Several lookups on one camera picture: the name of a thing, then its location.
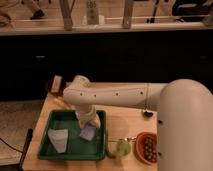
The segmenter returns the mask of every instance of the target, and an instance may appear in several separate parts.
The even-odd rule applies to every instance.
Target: chair
[[[213,6],[213,3],[205,5],[206,1],[207,0],[176,0],[172,7],[172,15],[181,16],[179,20],[186,22],[202,21]]]

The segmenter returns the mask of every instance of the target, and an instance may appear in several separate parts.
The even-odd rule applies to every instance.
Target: orange bowl
[[[157,163],[157,135],[152,132],[142,132],[137,135],[135,142],[135,155],[145,164]]]

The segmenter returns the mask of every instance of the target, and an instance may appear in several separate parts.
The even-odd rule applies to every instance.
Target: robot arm
[[[64,90],[64,100],[76,106],[96,104],[156,111],[160,92],[165,85],[139,83],[120,87],[90,88],[90,81],[86,77],[77,76]]]
[[[64,100],[80,116],[91,114],[93,104],[158,112],[158,171],[213,170],[213,96],[205,86],[187,79],[104,89],[89,84],[76,77],[64,90]]]

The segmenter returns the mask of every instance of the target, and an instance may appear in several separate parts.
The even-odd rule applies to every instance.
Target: dark wall
[[[213,87],[213,30],[0,37],[0,100],[44,98],[55,74],[72,80],[170,82]]]

